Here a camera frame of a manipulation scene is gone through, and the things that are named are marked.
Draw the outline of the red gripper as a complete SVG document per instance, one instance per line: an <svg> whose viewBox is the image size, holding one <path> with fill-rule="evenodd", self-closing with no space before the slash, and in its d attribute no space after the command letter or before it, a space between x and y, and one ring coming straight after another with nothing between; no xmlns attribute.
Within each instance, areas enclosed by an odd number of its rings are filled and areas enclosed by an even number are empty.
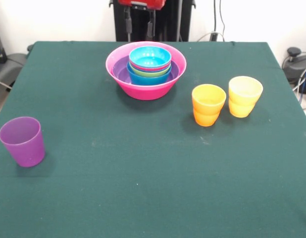
<svg viewBox="0 0 306 238"><path fill-rule="evenodd" d="M166 0L118 0L118 3L125 6L124 7L124 17L126 24L127 34L132 34L132 18L131 18L131 8L148 10L149 12L149 22L147 27L147 36L155 36L155 20L156 20L156 11L161 10Z"/></svg>

